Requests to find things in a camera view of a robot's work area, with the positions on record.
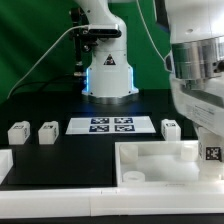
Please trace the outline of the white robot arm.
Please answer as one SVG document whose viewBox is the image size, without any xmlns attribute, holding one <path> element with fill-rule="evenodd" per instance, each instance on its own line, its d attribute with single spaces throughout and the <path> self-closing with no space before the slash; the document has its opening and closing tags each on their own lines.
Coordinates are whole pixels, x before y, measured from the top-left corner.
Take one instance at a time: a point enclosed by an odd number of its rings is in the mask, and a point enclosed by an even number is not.
<svg viewBox="0 0 224 224">
<path fill-rule="evenodd" d="M 97 100 L 136 94 L 127 62 L 127 29 L 110 3 L 133 0 L 74 0 L 94 40 L 84 94 Z M 161 24 L 170 31 L 170 84 L 177 111 L 210 132 L 224 137 L 224 0 L 153 0 Z"/>
</svg>

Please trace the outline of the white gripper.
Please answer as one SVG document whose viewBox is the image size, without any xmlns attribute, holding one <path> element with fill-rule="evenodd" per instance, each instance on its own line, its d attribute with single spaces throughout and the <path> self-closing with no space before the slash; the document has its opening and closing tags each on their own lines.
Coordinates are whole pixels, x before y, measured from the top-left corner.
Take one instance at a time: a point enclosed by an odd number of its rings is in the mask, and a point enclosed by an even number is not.
<svg viewBox="0 0 224 224">
<path fill-rule="evenodd" d="M 205 82 L 203 90 L 189 90 L 184 81 L 170 75 L 176 110 L 197 125 L 224 137 L 224 76 Z"/>
</svg>

